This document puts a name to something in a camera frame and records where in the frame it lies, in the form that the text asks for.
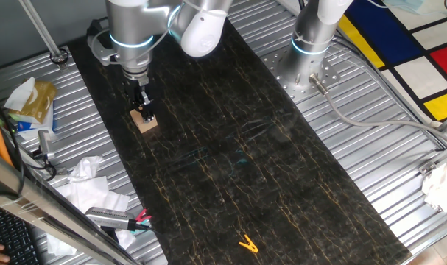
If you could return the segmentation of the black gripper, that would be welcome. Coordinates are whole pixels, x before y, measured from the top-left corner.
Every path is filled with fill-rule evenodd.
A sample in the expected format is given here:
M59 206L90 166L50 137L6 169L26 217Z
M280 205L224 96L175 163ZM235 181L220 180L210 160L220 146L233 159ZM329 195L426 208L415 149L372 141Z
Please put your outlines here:
M140 111L143 122L150 123L153 121L152 100L149 99L145 86L140 85L138 80L126 79L124 81L124 90L133 109Z

